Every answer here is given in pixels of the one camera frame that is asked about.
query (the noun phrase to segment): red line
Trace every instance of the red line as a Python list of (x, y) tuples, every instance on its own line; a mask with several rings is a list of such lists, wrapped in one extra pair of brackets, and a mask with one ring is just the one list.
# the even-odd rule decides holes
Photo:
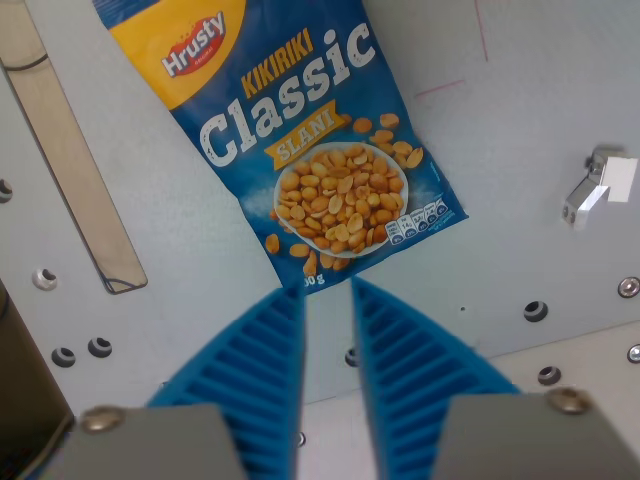
[(424, 92), (416, 93), (415, 98), (423, 97), (425, 95), (429, 95), (430, 93), (437, 92), (438, 90), (453, 87), (461, 83), (464, 83), (464, 78), (462, 80), (456, 80), (455, 82), (445, 83), (444, 85), (440, 85), (439, 87), (430, 88), (429, 90), (425, 90)]
[(482, 38), (482, 50), (484, 50), (484, 59), (489, 61), (489, 53), (487, 52), (487, 42), (484, 39), (484, 26), (482, 25), (482, 17), (480, 16), (480, 7), (478, 7), (478, 0), (474, 0), (476, 5), (476, 17), (478, 17), (478, 27), (480, 27), (480, 38)]

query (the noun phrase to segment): bowl of peanuts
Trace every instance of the bowl of peanuts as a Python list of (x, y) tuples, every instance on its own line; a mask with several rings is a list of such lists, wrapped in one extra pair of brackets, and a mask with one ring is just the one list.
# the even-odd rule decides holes
[(355, 258), (387, 242), (385, 225), (405, 214), (408, 198), (407, 177), (384, 151), (333, 142), (285, 167), (273, 202), (282, 224), (310, 247)]

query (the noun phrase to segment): white surface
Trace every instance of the white surface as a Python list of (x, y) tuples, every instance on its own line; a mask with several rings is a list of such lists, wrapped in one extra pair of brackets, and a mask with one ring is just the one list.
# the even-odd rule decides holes
[[(471, 218), (368, 270), (366, 279), (416, 306), (486, 355), (637, 320), (618, 282), (640, 271), (640, 188), (602, 203), (580, 233), (560, 218), (602, 143), (640, 152), (640, 3), (369, 0), (371, 22), (418, 134)], [(34, 21), (149, 278), (106, 293), (0, 81), (0, 275), (72, 408), (139, 404), (195, 351), (278, 285), (236, 200), (125, 59), (89, 0), (29, 0)], [(457, 82), (415, 98), (416, 94)], [(607, 245), (607, 255), (598, 255)], [(36, 267), (60, 286), (41, 292)], [(547, 320), (523, 320), (534, 300)], [(348, 284), (311, 297), (308, 401), (355, 387)], [(102, 336), (108, 359), (86, 358)]]
[(609, 187), (610, 202), (629, 201), (637, 167), (637, 158), (610, 157), (608, 159), (602, 184)]
[[(640, 323), (503, 355), (492, 363), (524, 392), (548, 390), (538, 383), (538, 372), (560, 368), (562, 379), (555, 386), (587, 390), (640, 457), (640, 364), (627, 361), (636, 343)], [(298, 457), (300, 480), (377, 478), (360, 390), (305, 406), (302, 429), (307, 444)]]

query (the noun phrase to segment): nutrition icons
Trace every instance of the nutrition icons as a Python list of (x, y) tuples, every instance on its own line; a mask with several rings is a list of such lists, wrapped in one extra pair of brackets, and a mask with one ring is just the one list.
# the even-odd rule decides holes
[(391, 245), (397, 245), (403, 240), (415, 236), (418, 232), (425, 231), (448, 211), (447, 205), (442, 199), (439, 199), (424, 208), (414, 210), (409, 215), (403, 215), (397, 220), (387, 223), (385, 229), (391, 240)]

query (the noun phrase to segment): white plastic bracket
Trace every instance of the white plastic bracket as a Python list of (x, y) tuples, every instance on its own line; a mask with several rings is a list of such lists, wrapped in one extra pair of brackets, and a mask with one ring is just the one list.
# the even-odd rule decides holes
[(637, 166), (638, 159), (622, 151), (595, 149), (589, 174), (565, 201), (562, 218), (581, 230), (589, 212), (605, 193), (609, 192), (609, 202), (628, 202)]

